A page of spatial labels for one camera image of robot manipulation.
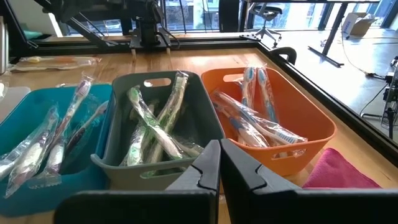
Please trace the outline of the teal plastic bin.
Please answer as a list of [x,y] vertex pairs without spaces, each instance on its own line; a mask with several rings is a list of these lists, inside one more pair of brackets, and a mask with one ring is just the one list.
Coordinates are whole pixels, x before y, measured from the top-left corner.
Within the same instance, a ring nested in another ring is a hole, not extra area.
[[[51,107],[58,103],[59,114],[64,116],[72,99],[74,87],[44,88],[27,94],[0,123],[0,156],[10,152],[40,125]],[[0,182],[0,215],[19,217],[47,212],[68,198],[84,190],[102,190],[108,186],[105,173],[95,165],[90,156],[102,157],[108,138],[109,126],[114,113],[113,89],[109,84],[94,85],[90,94],[99,102],[109,102],[102,122],[93,129],[83,152],[62,175],[59,185],[31,189],[23,184],[13,195],[5,198],[7,180]]]

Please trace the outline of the grey plastic bin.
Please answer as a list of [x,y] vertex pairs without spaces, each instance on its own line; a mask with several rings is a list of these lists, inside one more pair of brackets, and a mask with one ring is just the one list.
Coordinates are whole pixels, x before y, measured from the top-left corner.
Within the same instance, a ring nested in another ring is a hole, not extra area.
[[[158,100],[159,106],[163,107],[172,92],[172,85],[146,87],[144,82],[163,78],[173,82],[176,73],[176,71],[133,73],[113,81],[113,93],[109,101],[110,114],[106,118],[109,130],[103,147],[104,153],[101,156],[92,155],[91,160],[102,168],[115,189],[164,190],[180,177],[184,167],[193,162],[192,158],[188,158],[132,167],[120,165],[136,127],[136,122],[129,118],[132,105],[126,92],[131,87],[139,85],[145,102]],[[188,86],[183,98],[183,105],[186,108],[172,132],[184,140],[192,140],[205,147],[212,140],[223,139],[225,134],[200,76],[193,72],[187,74]]]

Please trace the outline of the small teal object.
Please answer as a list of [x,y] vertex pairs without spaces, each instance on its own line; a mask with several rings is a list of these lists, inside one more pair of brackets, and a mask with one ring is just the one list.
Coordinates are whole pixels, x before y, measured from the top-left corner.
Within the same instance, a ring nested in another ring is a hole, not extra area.
[[30,40],[30,39],[36,39],[36,38],[42,36],[43,33],[30,31],[30,30],[24,30],[24,35],[25,35],[26,39]]

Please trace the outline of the orange plastic bin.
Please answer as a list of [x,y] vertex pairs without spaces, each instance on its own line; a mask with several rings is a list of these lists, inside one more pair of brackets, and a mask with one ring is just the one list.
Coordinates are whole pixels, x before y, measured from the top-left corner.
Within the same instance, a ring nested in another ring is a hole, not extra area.
[[274,94],[279,124],[307,142],[289,146],[255,148],[237,142],[237,133],[227,117],[218,113],[218,119],[227,139],[260,163],[285,176],[304,169],[336,133],[336,124],[281,73],[272,68],[267,73]]

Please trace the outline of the black office chair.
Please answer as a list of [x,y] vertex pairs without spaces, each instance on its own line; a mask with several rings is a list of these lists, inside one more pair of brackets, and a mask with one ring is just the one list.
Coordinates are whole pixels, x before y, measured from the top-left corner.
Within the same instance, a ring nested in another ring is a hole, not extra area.
[[266,35],[274,41],[273,48],[276,48],[279,41],[282,39],[282,34],[270,30],[266,27],[266,22],[272,21],[278,15],[282,14],[284,6],[281,3],[266,3],[266,2],[255,2],[252,3],[249,8],[249,13],[254,16],[259,16],[264,19],[263,26],[260,29],[247,29],[248,32],[255,32],[254,35],[261,36],[261,39]]

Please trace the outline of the blue toothbrush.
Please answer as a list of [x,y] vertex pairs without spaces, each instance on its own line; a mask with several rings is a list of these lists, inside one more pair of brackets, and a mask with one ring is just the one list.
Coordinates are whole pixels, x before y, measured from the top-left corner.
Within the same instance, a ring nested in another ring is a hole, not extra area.
[[275,111],[274,96],[271,83],[269,81],[267,70],[264,67],[260,67],[257,69],[257,80],[261,89],[261,96],[265,112],[267,113],[270,121],[272,121],[273,123],[278,123],[279,120]]
[[269,147],[267,139],[230,106],[213,102],[217,111],[224,114],[238,136],[238,142],[251,147]]
[[242,103],[249,108],[254,108],[254,95],[256,87],[256,68],[246,67],[243,74]]
[[277,123],[265,119],[262,114],[243,105],[233,99],[226,93],[215,91],[211,94],[212,103],[218,103],[223,106],[230,106],[239,113],[246,121],[253,125],[266,139],[271,146],[284,146],[307,142],[308,139],[301,137]]

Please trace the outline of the black office desk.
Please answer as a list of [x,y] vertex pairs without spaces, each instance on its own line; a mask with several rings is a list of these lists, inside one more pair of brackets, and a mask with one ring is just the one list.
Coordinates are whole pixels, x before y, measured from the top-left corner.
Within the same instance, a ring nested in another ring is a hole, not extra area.
[[335,38],[335,35],[338,31],[338,28],[340,27],[340,24],[344,18],[344,13],[347,10],[348,4],[351,3],[379,3],[380,0],[240,0],[243,2],[242,8],[241,8],[241,13],[240,13],[240,22],[239,22],[239,31],[244,32],[244,35],[242,37],[247,38],[247,39],[252,39],[256,40],[258,42],[261,41],[261,36],[254,35],[255,32],[248,32],[247,29],[244,30],[245,26],[248,24],[248,13],[249,13],[249,8],[252,3],[255,2],[266,2],[266,3],[292,3],[292,4],[326,4],[327,6],[334,6],[335,3],[341,3],[341,6],[338,10],[338,13],[336,15],[335,21],[333,23],[333,26],[331,28],[331,31],[328,35],[328,38],[326,40],[325,46],[323,47],[322,51],[320,52],[319,50],[308,46],[308,49],[315,53],[317,56],[322,58],[323,60],[326,60],[333,66],[340,68],[343,66],[343,63],[339,63],[332,58],[328,56],[329,49],[333,43],[333,40]]

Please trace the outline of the pink folded cloth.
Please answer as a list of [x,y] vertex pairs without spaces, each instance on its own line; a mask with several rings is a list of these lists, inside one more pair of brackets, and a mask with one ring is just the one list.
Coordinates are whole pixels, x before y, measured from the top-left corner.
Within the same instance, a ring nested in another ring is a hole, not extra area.
[[302,187],[305,189],[381,188],[333,148],[325,149]]

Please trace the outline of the black upright panel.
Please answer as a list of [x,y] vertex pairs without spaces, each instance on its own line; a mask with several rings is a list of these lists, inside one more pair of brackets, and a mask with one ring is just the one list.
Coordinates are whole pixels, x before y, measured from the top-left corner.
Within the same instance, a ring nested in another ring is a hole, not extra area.
[[220,32],[237,32],[239,28],[239,0],[219,0]]

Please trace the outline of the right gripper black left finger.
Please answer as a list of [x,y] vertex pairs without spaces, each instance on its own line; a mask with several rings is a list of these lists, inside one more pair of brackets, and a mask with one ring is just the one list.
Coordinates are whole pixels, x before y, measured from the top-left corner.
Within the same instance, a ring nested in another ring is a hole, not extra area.
[[167,224],[217,224],[221,146],[210,141],[203,152],[172,182]]

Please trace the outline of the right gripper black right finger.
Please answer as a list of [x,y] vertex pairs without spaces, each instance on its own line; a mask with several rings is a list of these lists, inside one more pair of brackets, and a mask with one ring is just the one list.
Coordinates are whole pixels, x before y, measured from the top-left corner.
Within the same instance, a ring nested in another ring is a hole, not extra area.
[[300,221],[300,187],[276,174],[228,139],[221,140],[221,179],[232,224]]

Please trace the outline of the brown cardboard box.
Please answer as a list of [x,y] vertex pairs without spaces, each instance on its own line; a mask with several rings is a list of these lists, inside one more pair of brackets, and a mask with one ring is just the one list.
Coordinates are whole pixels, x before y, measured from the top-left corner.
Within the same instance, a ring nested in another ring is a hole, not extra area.
[[344,35],[364,36],[375,20],[373,14],[351,12],[345,17],[341,31]]

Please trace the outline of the silver aluminium post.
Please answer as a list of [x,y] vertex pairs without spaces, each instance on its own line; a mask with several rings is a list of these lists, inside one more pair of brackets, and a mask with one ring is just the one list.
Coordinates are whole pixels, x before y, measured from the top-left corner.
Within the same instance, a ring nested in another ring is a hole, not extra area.
[[9,63],[8,30],[3,16],[0,16],[0,75],[6,72]]

